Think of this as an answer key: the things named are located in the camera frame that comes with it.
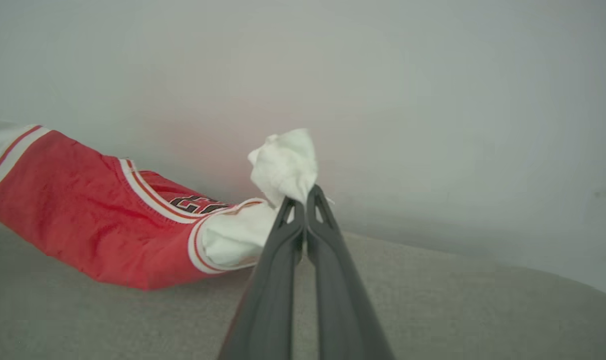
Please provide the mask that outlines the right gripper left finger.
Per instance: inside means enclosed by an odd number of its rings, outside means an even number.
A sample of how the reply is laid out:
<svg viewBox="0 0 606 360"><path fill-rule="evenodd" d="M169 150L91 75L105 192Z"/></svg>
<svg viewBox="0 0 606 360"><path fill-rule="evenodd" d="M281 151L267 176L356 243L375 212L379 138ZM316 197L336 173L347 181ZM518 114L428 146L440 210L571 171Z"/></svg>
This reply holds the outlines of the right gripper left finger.
<svg viewBox="0 0 606 360"><path fill-rule="evenodd" d="M294 273L304 226L304 205L284 198L218 360L291 360Z"/></svg>

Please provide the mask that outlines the red basketball jersey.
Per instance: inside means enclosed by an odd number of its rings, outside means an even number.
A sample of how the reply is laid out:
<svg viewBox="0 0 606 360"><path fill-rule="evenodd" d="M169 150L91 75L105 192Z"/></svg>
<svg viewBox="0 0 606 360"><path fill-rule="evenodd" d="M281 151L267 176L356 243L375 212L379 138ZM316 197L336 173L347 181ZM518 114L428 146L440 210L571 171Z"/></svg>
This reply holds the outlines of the red basketball jersey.
<svg viewBox="0 0 606 360"><path fill-rule="evenodd" d="M255 265L277 216L38 124L0 121L0 223L93 280L167 289Z"/></svg>

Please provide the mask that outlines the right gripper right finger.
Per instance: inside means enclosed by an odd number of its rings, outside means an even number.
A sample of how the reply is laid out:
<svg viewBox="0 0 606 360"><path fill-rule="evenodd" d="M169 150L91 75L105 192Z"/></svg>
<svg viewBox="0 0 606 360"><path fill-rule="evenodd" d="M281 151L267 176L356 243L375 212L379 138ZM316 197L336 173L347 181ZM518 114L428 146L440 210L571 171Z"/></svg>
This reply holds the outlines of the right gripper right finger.
<svg viewBox="0 0 606 360"><path fill-rule="evenodd" d="M306 203L307 253L316 269L319 360L396 360L328 199Z"/></svg>

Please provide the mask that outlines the grey fabric sofa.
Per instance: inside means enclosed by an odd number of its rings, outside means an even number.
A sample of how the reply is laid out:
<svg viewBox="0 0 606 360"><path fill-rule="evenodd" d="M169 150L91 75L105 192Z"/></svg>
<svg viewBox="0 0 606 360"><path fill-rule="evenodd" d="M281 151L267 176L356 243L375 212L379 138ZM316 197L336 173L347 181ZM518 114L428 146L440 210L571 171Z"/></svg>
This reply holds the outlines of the grey fabric sofa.
<svg viewBox="0 0 606 360"><path fill-rule="evenodd" d="M304 203L317 176L306 130L269 136L248 158L277 212L285 196ZM603 292L526 268L344 241L397 360L606 360ZM255 266L136 289L96 281L0 223L0 360L215 360ZM298 360L319 359L309 256L294 272L292 338Z"/></svg>

